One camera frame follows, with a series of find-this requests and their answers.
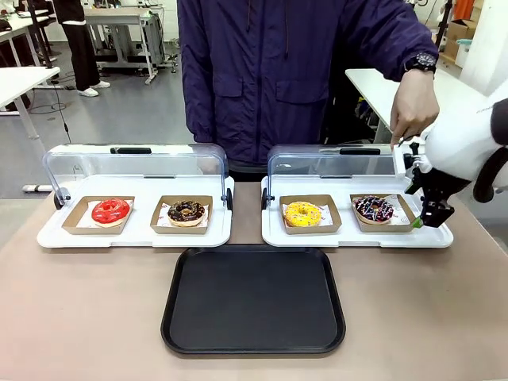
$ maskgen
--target desk leg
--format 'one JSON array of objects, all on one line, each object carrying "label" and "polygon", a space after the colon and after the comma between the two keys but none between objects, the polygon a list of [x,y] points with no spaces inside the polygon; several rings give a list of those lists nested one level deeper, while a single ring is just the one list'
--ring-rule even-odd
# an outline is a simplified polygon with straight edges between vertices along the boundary
[{"label": "desk leg", "polygon": [[149,85],[150,83],[152,83],[152,80],[156,77],[157,70],[154,70],[152,67],[152,60],[150,60],[150,53],[148,51],[146,38],[144,36],[143,21],[141,19],[140,19],[140,32],[141,32],[141,42],[143,43],[144,58],[146,58],[146,64],[148,66],[148,75],[149,75],[148,79],[144,81],[144,84]]},{"label": "desk leg", "polygon": [[10,50],[13,51],[13,56],[14,56],[14,60],[16,61],[16,66],[20,67],[21,62],[19,60],[19,57],[17,56],[16,48],[14,47],[14,42],[13,42],[12,38],[9,39],[9,44],[10,44]]},{"label": "desk leg", "polygon": [[379,119],[378,129],[375,131],[375,144],[390,143],[391,131],[384,123]]},{"label": "desk leg", "polygon": [[37,52],[35,51],[35,47],[33,46],[32,35],[30,34],[30,32],[27,29],[26,29],[25,35],[26,35],[26,40],[29,42],[29,47],[30,47],[30,52],[32,53],[33,63],[35,64],[35,66],[40,66],[39,57],[37,56]]},{"label": "desk leg", "polygon": [[[42,140],[40,140],[40,136],[35,130],[35,127],[33,126],[32,119],[30,119],[29,113],[25,108],[25,104],[23,103],[23,100],[21,97],[14,99],[14,103],[16,104],[17,111],[19,112],[19,116],[21,117],[21,121],[23,122],[23,126],[25,127],[25,131],[28,134],[30,140],[34,144],[34,152],[37,155],[37,159],[39,160],[39,163],[42,163],[42,158],[44,157],[46,153],[46,148],[44,148],[44,145],[42,144]],[[24,185],[23,186],[24,192],[51,192],[51,186],[44,186],[44,185]]]},{"label": "desk leg", "polygon": [[117,61],[121,64],[126,64],[127,57],[124,57],[124,52],[121,50],[120,37],[118,36],[117,26],[110,25],[111,36],[113,36],[114,49],[117,52]]},{"label": "desk leg", "polygon": [[94,42],[95,51],[99,51],[102,49],[102,39],[101,34],[98,31],[97,25],[88,25],[88,33],[92,37],[92,41]]},{"label": "desk leg", "polygon": [[53,52],[51,51],[51,44],[49,44],[48,35],[46,34],[46,28],[40,28],[40,34],[42,34],[42,38],[44,39],[48,56],[51,56]]}]

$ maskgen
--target donut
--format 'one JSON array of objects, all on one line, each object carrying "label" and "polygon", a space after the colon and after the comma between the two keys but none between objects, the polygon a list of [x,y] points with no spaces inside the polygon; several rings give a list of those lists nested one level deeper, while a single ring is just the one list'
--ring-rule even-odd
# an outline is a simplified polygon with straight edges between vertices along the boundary
[{"label": "donut", "polygon": [[100,202],[92,210],[92,220],[103,228],[120,225],[129,214],[130,206],[124,200],[112,198]]},{"label": "donut", "polygon": [[188,228],[203,220],[205,208],[196,201],[181,201],[171,205],[167,215],[174,226]]},{"label": "donut", "polygon": [[356,215],[369,225],[387,224],[394,215],[394,207],[384,198],[365,196],[354,202]]},{"label": "donut", "polygon": [[321,220],[321,209],[310,202],[292,202],[284,212],[284,220],[295,228],[317,226]]}]

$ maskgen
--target black handle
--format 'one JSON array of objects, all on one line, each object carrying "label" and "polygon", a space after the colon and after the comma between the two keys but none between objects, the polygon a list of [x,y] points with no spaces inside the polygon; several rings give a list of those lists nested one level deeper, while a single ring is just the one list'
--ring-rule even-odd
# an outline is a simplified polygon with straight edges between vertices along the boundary
[{"label": "black handle", "polygon": [[341,155],[381,155],[379,148],[341,148]]},{"label": "black handle", "polygon": [[110,149],[112,154],[118,155],[150,155],[152,149],[149,147],[112,147]]},{"label": "black handle", "polygon": [[492,183],[506,163],[508,163],[508,149],[504,147],[494,152],[485,162],[473,188],[473,196],[477,202],[486,203],[494,198]]}]

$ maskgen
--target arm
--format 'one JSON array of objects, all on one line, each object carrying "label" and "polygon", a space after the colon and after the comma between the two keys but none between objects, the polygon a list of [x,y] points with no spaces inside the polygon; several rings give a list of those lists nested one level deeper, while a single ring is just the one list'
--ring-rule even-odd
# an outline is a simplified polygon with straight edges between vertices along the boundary
[{"label": "arm", "polygon": [[419,135],[439,114],[434,75],[405,63],[418,53],[438,57],[431,33],[402,0],[348,0],[339,21],[351,48],[385,78],[401,81],[391,110],[391,146]]},{"label": "arm", "polygon": [[178,0],[187,128],[198,143],[214,141],[212,63],[200,0]]},{"label": "arm", "polygon": [[339,20],[346,43],[385,78],[400,81],[419,52],[437,58],[431,33],[402,0],[348,0]]}]

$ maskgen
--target hand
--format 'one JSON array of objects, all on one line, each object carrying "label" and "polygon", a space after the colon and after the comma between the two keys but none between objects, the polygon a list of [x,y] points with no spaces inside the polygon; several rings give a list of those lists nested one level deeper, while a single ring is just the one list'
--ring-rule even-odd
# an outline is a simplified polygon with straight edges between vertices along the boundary
[{"label": "hand", "polygon": [[439,114],[434,93],[434,73],[409,70],[403,77],[391,108],[391,147],[401,138],[420,135]]}]

